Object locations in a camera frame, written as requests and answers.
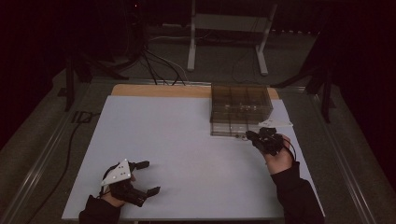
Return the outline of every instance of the gray floor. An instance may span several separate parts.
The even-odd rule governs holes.
[[[195,71],[186,72],[187,78],[184,78],[181,69],[179,72],[187,84],[275,84],[297,74],[314,41],[315,38],[309,35],[271,35],[264,50],[269,70],[267,77],[259,74],[251,44],[200,44],[197,47]],[[183,68],[187,66],[189,40],[186,38],[156,39],[149,42],[149,50]],[[150,79],[142,63],[121,72],[130,78],[123,83],[141,83]],[[172,70],[158,63],[152,64],[165,79],[175,78]],[[64,112],[65,99],[57,96],[59,89],[64,87],[64,72],[58,75],[53,80],[53,90],[0,151],[0,214],[5,214],[8,207],[17,207],[17,211],[7,211],[8,216],[15,216],[13,223],[25,223],[62,174],[69,138],[76,127],[75,123],[71,123],[74,111],[101,112],[106,97],[114,85],[120,83],[99,71],[93,72],[95,77],[91,84],[79,85],[78,98],[70,113]],[[339,90],[335,86],[332,88],[335,108],[330,111],[332,123],[325,124],[318,112],[319,97],[307,95],[303,91],[306,81],[301,80],[278,92],[294,124],[326,214],[326,223],[396,223],[395,193]],[[61,216],[97,120],[94,118],[91,123],[77,129],[67,173],[31,223],[74,223],[61,220]],[[42,158],[42,152],[49,148],[53,148],[53,152],[43,166],[44,171],[32,171],[32,167],[38,166],[35,166],[35,162]],[[23,180],[29,176],[37,178],[23,185]],[[20,188],[30,191],[22,197]]]

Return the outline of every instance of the metal stand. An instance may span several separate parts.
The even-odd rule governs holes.
[[[321,113],[327,122],[330,122],[332,73],[349,41],[349,32],[345,23],[346,17],[345,10],[342,7],[334,6],[332,15],[320,31],[300,73],[281,83],[271,85],[274,88],[284,88],[297,80],[312,76],[305,89],[308,94],[317,94],[323,86]]]
[[[273,4],[270,14],[266,18],[255,18],[255,17],[242,17],[242,16],[226,16],[226,15],[211,15],[211,14],[198,14],[195,11],[195,0],[192,0],[191,4],[191,42],[189,51],[189,60],[187,64],[187,70],[193,71],[195,67],[195,29],[210,29],[210,30],[229,30],[229,31],[244,31],[244,32],[256,32],[255,30],[261,30],[262,42],[256,46],[257,59],[259,61],[260,73],[262,75],[268,75],[267,65],[265,63],[263,50],[267,41],[268,35],[271,30],[272,22],[276,13],[277,4]],[[251,27],[247,24],[253,24],[257,22],[255,30],[251,30]]]

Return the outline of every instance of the black sleeve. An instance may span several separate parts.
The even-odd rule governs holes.
[[[105,200],[90,195],[78,219],[80,224],[117,224],[120,219],[120,207],[114,207]]]
[[[276,184],[277,198],[285,212],[286,224],[321,224],[324,217],[317,197],[307,180],[300,178],[300,163],[271,175]]]

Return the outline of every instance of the dark background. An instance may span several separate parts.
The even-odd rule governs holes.
[[[261,1],[244,1],[239,8],[222,1],[221,13],[255,16]],[[149,25],[190,22],[190,2],[139,1],[139,18]],[[216,12],[220,1],[197,1],[203,12]],[[280,1],[273,32],[318,35],[304,69],[333,58],[333,83],[338,85],[361,126],[371,149],[396,189],[396,150],[393,148],[396,74],[396,3],[378,1]],[[0,3],[0,147],[15,133],[51,89],[51,79],[64,69],[65,46],[72,44],[97,59],[111,60],[125,34],[110,36],[118,25],[103,22],[97,8],[112,8],[115,23],[120,12],[106,1],[2,1]],[[340,48],[334,49],[334,43]]]

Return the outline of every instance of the black cable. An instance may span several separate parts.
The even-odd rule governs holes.
[[[293,148],[294,156],[291,154],[290,149],[288,147],[286,147],[285,145],[283,145],[283,147],[286,148],[289,151],[290,155],[294,158],[294,160],[297,161],[297,153],[296,153],[296,149],[294,148],[293,144],[290,141],[286,140],[286,139],[283,139],[283,141],[289,143],[290,146]]]
[[[142,65],[145,66],[148,69],[148,71],[151,73],[151,76],[152,77],[158,77],[159,79],[161,79],[163,81],[163,85],[164,84],[169,85],[168,82],[165,80],[165,78],[161,77],[157,73],[157,71],[155,71],[154,67],[149,62],[150,58],[144,52],[142,53],[142,56],[145,59],[147,66],[145,66],[144,64],[142,64]]]
[[[150,52],[150,51],[147,50],[147,49],[145,49],[145,52],[147,52],[148,54],[150,54],[150,55],[152,55],[152,56],[154,56],[154,57],[156,57],[156,58],[158,58],[158,59],[164,61],[166,64],[168,64],[168,66],[169,66],[172,70],[175,71],[175,73],[177,74],[177,78],[176,78],[175,81],[172,83],[172,86],[175,85],[179,79],[180,79],[180,81],[183,83],[184,86],[186,85],[186,84],[184,83],[183,79],[181,78],[180,73],[176,70],[176,68],[175,68],[172,64],[170,64],[170,63],[169,63],[168,61],[166,61],[165,59],[163,59],[163,58],[161,58],[161,57],[155,55],[154,53]]]
[[[149,66],[149,59],[146,56],[146,54],[142,54],[143,58],[146,60],[146,63],[148,64],[148,71],[151,74],[152,79],[154,80],[155,85],[158,85],[157,79],[155,78],[154,74],[152,73],[151,67]]]
[[[259,22],[259,18],[256,18],[256,20],[254,21],[252,27],[250,28],[250,33],[249,33],[248,39],[250,39],[250,38],[252,37],[253,31],[256,30],[256,26],[257,26],[258,22]],[[236,63],[233,64],[233,68],[232,68],[232,71],[231,71],[231,78],[232,78],[233,81],[235,81],[236,83],[257,83],[257,80],[256,80],[256,82],[255,82],[255,81],[251,81],[251,80],[247,80],[247,79],[245,79],[245,80],[243,80],[243,81],[238,81],[238,80],[236,80],[236,78],[235,78],[235,76],[234,76],[233,70],[234,70],[235,66],[239,63],[239,61],[241,61],[241,60],[242,60],[243,58],[245,58],[247,55],[248,55],[248,51],[247,51],[242,57],[240,57],[240,58],[236,61]]]
[[[35,218],[35,216],[38,214],[38,212],[44,207],[45,203],[47,202],[47,200],[50,198],[50,196],[52,196],[52,194],[55,192],[55,190],[59,187],[59,185],[61,184],[62,180],[64,179],[64,175],[67,172],[67,169],[69,168],[69,163],[70,163],[70,154],[71,154],[71,150],[72,150],[72,142],[73,142],[73,137],[78,129],[78,127],[84,123],[84,121],[88,121],[90,119],[92,119],[93,117],[96,117],[100,115],[100,113],[97,114],[92,114],[90,115],[88,118],[85,118],[84,120],[82,120],[81,122],[78,123],[78,125],[75,127],[75,129],[73,130],[72,134],[70,135],[69,138],[69,145],[67,148],[67,159],[66,159],[66,165],[64,167],[64,171],[61,174],[61,177],[59,178],[58,182],[56,183],[55,187],[52,189],[52,191],[49,193],[49,195],[46,197],[46,199],[37,207],[37,209],[33,212],[33,215],[25,222],[26,224],[30,223],[33,218]]]
[[[155,63],[159,63],[159,64],[161,64],[161,65],[163,65],[163,66],[166,66],[166,67],[168,67],[168,68],[171,68],[171,69],[173,69],[174,70],[174,67],[171,67],[171,66],[169,66],[169,64],[167,64],[167,63],[162,63],[162,62],[159,62],[159,61],[157,61],[157,60],[154,60],[154,59],[151,59],[151,58],[149,58],[148,57],[148,59],[150,60],[150,61],[153,61],[153,62],[155,62]]]

